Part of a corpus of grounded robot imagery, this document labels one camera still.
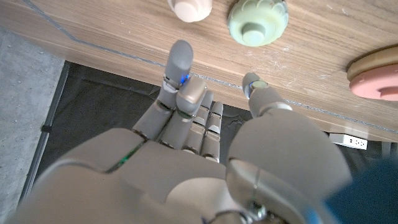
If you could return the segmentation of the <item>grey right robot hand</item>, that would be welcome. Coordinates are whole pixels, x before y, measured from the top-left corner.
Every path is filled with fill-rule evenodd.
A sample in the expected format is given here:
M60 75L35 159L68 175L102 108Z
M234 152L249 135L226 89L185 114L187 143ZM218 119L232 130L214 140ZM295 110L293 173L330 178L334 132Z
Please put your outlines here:
M9 223L336 223L325 199L352 180L340 150L254 73L252 118L220 162L223 105L170 49L160 94L132 129L72 149L37 179Z

